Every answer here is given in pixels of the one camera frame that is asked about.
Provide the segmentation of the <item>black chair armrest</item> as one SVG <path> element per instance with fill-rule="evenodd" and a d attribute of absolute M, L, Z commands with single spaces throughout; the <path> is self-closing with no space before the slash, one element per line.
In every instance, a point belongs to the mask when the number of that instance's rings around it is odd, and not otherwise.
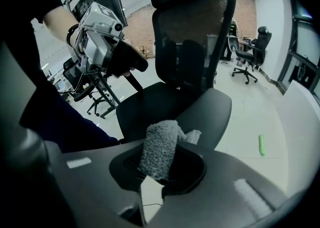
<path fill-rule="evenodd" d="M 138 92 L 142 91 L 142 86 L 132 75 L 132 70 L 145 72 L 149 64 L 144 56 L 142 56 L 135 48 L 124 41 L 119 41 L 106 69 L 108 76 L 121 77 L 125 79 L 134 87 Z"/>

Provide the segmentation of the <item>grey cloth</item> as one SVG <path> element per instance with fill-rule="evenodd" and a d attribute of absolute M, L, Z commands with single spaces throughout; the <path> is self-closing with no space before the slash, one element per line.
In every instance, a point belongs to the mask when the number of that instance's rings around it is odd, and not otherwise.
<path fill-rule="evenodd" d="M 176 120 L 151 124 L 146 130 L 138 170 L 154 180 L 168 180 L 178 141 L 197 144 L 201 131 L 184 133 Z"/>

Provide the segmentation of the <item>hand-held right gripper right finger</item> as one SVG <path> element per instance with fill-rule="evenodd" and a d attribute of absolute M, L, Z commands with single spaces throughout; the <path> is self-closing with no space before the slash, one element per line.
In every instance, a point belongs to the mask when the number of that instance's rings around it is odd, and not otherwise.
<path fill-rule="evenodd" d="M 236 157 L 198 145 L 181 146 L 202 156 L 206 173 L 191 192 L 167 196 L 147 228 L 244 228 L 257 221 L 233 183 L 245 179 L 272 209 L 286 200 L 284 192 Z"/>

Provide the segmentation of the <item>long white counter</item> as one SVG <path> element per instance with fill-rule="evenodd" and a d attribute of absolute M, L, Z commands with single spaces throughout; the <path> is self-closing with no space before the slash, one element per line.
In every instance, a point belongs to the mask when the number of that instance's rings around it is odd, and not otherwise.
<path fill-rule="evenodd" d="M 287 150 L 286 194 L 307 189 L 320 168 L 320 105 L 301 84 L 292 81 L 277 113 Z"/>

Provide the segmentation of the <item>white office chair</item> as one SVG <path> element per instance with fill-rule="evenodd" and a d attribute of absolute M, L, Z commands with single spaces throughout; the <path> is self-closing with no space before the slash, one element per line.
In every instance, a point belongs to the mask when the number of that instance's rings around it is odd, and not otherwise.
<path fill-rule="evenodd" d="M 240 49 L 239 40 L 236 36 L 230 35 L 227 39 L 228 39 L 227 43 L 228 43 L 229 50 L 232 53 L 235 53 L 236 51 L 238 51 Z"/>

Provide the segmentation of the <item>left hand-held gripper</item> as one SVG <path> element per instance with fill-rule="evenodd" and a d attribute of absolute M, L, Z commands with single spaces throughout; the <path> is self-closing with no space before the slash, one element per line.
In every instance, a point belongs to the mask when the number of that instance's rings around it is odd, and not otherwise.
<path fill-rule="evenodd" d="M 85 74 L 105 72 L 124 25 L 109 8 L 93 2 L 79 22 L 74 50 L 79 70 Z"/>

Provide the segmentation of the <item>stack of cardboard boxes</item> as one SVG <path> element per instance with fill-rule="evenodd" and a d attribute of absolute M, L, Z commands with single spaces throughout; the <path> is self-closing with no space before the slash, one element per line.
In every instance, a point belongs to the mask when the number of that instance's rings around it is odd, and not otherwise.
<path fill-rule="evenodd" d="M 136 46 L 135 48 L 145 59 L 149 59 L 150 58 L 149 50 L 146 49 L 143 45 Z"/>

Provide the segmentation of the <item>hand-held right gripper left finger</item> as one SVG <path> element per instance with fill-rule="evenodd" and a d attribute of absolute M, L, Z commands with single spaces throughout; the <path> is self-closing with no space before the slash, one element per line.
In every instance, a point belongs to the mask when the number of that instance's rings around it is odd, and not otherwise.
<path fill-rule="evenodd" d="M 112 159 L 138 143 L 90 151 L 62 153 L 45 142 L 52 172 L 71 208 L 76 228 L 143 228 L 139 192 L 122 189 L 112 177 Z"/>

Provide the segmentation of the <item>black mesh office chair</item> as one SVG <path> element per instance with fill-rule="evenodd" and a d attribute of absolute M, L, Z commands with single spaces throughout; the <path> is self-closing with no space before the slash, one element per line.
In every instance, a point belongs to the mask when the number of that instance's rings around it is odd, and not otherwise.
<path fill-rule="evenodd" d="M 184 132 L 199 130 L 198 144 L 214 149 L 232 110 L 231 98 L 214 88 L 214 77 L 236 0 L 151 1 L 159 82 L 117 107 L 123 137 L 139 140 L 149 125 L 175 120 Z"/>

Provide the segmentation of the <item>person's dark clothing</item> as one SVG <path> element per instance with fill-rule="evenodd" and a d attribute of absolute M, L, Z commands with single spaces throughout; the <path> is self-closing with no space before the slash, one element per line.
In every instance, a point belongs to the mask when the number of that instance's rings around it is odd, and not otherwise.
<path fill-rule="evenodd" d="M 43 17 L 59 6 L 61 0 L 0 0 L 0 39 L 36 88 L 19 124 L 57 143 L 64 153 L 116 146 L 116 138 L 62 98 L 41 68 L 32 20 L 43 24 Z"/>

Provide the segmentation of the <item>green plastic packet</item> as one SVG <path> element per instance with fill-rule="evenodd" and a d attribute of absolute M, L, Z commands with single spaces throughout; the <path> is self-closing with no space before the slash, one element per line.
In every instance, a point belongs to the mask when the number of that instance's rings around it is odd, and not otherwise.
<path fill-rule="evenodd" d="M 261 156 L 265 156 L 265 139 L 263 135 L 258 137 L 258 148 Z"/>

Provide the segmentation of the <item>black framed glass door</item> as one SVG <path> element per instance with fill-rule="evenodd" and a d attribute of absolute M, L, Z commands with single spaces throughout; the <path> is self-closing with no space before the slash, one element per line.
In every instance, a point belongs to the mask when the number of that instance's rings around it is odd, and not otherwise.
<path fill-rule="evenodd" d="M 285 93 L 291 82 L 296 81 L 316 95 L 315 91 L 320 91 L 320 35 L 309 12 L 298 0 L 290 1 L 291 37 L 278 87 Z"/>

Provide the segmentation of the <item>person's left forearm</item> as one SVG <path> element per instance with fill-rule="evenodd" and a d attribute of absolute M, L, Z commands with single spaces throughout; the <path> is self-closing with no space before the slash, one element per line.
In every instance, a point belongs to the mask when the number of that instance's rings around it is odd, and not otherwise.
<path fill-rule="evenodd" d="M 74 15 L 70 11 L 67 11 L 63 6 L 59 6 L 48 12 L 43 17 L 42 22 L 53 36 L 64 42 L 66 42 L 69 28 L 78 23 Z M 77 33 L 78 29 L 71 37 L 71 42 L 76 39 Z"/>

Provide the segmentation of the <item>black high-back office chair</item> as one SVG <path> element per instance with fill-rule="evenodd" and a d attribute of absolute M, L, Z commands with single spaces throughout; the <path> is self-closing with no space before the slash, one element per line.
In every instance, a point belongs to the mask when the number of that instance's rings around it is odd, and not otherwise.
<path fill-rule="evenodd" d="M 253 44 L 248 44 L 246 42 L 243 42 L 242 45 L 248 47 L 252 50 L 252 53 L 249 53 L 247 51 L 238 50 L 235 52 L 238 58 L 241 58 L 248 64 L 248 66 L 251 66 L 252 71 L 254 71 L 254 67 L 258 66 L 260 67 L 265 60 L 266 55 L 266 47 L 270 42 L 270 39 L 272 37 L 272 33 L 269 32 L 266 26 L 261 26 L 258 28 L 258 37 L 257 39 L 253 40 Z"/>

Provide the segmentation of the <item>black wristband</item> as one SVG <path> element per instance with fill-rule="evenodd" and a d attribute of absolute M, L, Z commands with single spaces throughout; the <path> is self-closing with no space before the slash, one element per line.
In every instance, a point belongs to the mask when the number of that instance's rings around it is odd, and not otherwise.
<path fill-rule="evenodd" d="M 79 27 L 79 24 L 74 24 L 73 26 L 71 26 L 67 32 L 67 35 L 66 35 L 66 42 L 67 44 L 74 48 L 74 45 L 75 45 L 75 40 L 73 40 L 73 42 L 71 42 L 71 37 L 73 36 L 73 34 L 75 33 L 75 31 L 78 29 Z"/>

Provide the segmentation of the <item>black monitor stand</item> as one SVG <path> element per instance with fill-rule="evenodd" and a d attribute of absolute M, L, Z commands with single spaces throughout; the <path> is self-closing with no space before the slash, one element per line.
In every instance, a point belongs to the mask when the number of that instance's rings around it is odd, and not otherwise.
<path fill-rule="evenodd" d="M 91 74 L 88 76 L 91 83 L 94 85 L 95 89 L 100 94 L 99 102 L 106 102 L 109 107 L 107 111 L 102 114 L 98 114 L 98 116 L 102 119 L 106 118 L 106 115 L 116 110 L 116 107 L 120 104 L 120 100 L 117 98 L 115 93 L 112 91 L 111 86 L 109 86 L 107 79 L 101 74 Z"/>

